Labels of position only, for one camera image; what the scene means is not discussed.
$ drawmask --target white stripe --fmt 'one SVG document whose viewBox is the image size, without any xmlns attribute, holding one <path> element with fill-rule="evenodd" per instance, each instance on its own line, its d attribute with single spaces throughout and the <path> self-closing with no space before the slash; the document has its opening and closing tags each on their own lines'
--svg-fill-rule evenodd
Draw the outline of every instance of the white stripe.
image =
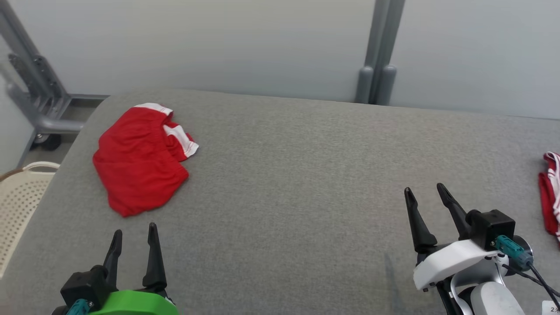
<svg viewBox="0 0 560 315">
<path fill-rule="evenodd" d="M 190 157 L 195 152 L 197 152 L 198 144 L 191 141 L 186 136 L 185 131 L 181 126 L 171 128 L 169 126 L 164 125 L 164 130 L 166 135 L 174 136 L 179 141 L 181 147 L 183 147 L 183 153 L 185 154 L 186 157 Z"/>
<path fill-rule="evenodd" d="M 169 114 L 173 112 L 172 109 L 167 108 L 165 106 L 161 106 L 160 104 L 156 104 L 156 103 L 144 103 L 144 104 L 136 105 L 134 107 L 153 109 L 160 113 L 164 113 L 166 116 L 169 116 Z"/>
<path fill-rule="evenodd" d="M 560 206 L 560 160 L 559 157 L 556 153 L 550 152 L 552 153 L 552 156 L 554 156 L 554 162 L 556 164 L 556 169 L 554 170 L 554 176 L 553 179 L 550 181 L 552 183 L 552 187 L 554 190 L 554 207 L 558 208 L 558 206 Z"/>
</svg>

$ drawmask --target small label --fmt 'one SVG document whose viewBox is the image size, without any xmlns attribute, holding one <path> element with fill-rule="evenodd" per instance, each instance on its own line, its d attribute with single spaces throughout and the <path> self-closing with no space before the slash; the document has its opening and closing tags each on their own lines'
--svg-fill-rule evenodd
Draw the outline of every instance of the small label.
<svg viewBox="0 0 560 315">
<path fill-rule="evenodd" d="M 543 301 L 543 314 L 542 315 L 558 315 L 560 310 L 556 307 L 553 301 Z"/>
</svg>

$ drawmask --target black cable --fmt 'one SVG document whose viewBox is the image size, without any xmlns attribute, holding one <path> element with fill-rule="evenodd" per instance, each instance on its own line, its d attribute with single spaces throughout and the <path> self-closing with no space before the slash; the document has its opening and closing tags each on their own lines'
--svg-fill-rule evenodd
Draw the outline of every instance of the black cable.
<svg viewBox="0 0 560 315">
<path fill-rule="evenodd" d="M 510 266 L 508 266 L 508 265 L 506 265 L 505 263 L 502 264 L 502 267 L 504 267 L 505 269 L 508 269 L 508 270 L 511 271 L 511 272 L 514 272 L 514 273 L 517 274 L 517 275 L 522 276 L 523 278 L 527 278 L 527 279 L 531 280 L 532 282 L 534 282 L 534 283 L 536 283 L 536 284 L 538 284 L 538 285 L 540 285 L 540 286 L 543 286 L 543 284 L 540 283 L 540 281 L 539 281 L 538 279 L 535 279 L 534 277 L 531 277 L 531 276 L 529 276 L 528 274 L 526 274 L 526 273 L 524 273 L 524 272 L 522 272 L 522 271 L 518 271 L 518 270 L 516 270 L 516 269 L 514 269 L 514 268 L 512 268 L 512 267 L 510 267 Z M 554 295 L 556 295 L 557 297 L 560 298 L 560 293 L 559 293 L 558 291 L 556 291 L 556 290 L 554 290 L 554 289 L 552 289 L 552 288 L 550 288 L 550 290 L 552 291 L 552 293 L 554 293 Z"/>
<path fill-rule="evenodd" d="M 554 302 L 554 305 L 556 305 L 556 307 L 558 309 L 560 309 L 560 303 L 558 303 L 558 300 L 556 299 L 556 297 L 552 293 L 552 289 L 550 288 L 550 286 L 548 286 L 548 284 L 546 282 L 544 282 L 543 277 L 541 277 L 541 275 L 539 274 L 539 272 L 536 270 L 535 266 L 533 266 L 532 263 L 529 263 L 528 266 L 529 266 L 529 268 L 531 268 L 531 270 L 535 274 L 536 278 L 539 279 L 540 283 L 543 285 L 543 287 L 547 291 L 548 295 L 550 295 L 550 297 L 552 298 L 552 301 Z"/>
</svg>

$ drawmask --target white wall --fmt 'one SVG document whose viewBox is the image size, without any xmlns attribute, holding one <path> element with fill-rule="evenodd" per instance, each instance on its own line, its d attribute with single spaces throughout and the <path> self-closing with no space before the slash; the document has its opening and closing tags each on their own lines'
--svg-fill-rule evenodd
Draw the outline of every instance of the white wall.
<svg viewBox="0 0 560 315">
<path fill-rule="evenodd" d="M 6 79 L 2 75 L 15 74 L 8 61 L 10 49 L 0 36 L 0 175 L 18 167 L 34 132 L 12 99 L 6 94 Z"/>
<path fill-rule="evenodd" d="M 560 118 L 560 1 L 406 1 L 391 105 Z"/>
<path fill-rule="evenodd" d="M 188 87 L 352 101 L 374 0 L 12 0 L 71 94 Z"/>
</svg>

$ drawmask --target caster wheel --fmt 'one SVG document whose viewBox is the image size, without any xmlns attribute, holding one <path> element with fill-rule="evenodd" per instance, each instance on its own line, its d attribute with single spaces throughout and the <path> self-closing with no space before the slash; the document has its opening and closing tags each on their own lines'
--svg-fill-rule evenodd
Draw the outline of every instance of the caster wheel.
<svg viewBox="0 0 560 315">
<path fill-rule="evenodd" d="M 34 146 L 40 146 L 45 151 L 54 151 L 60 146 L 61 143 L 62 136 L 57 133 L 51 133 L 49 135 L 41 135 L 41 142 L 34 142 L 31 145 L 31 148 L 33 149 Z"/>
</svg>

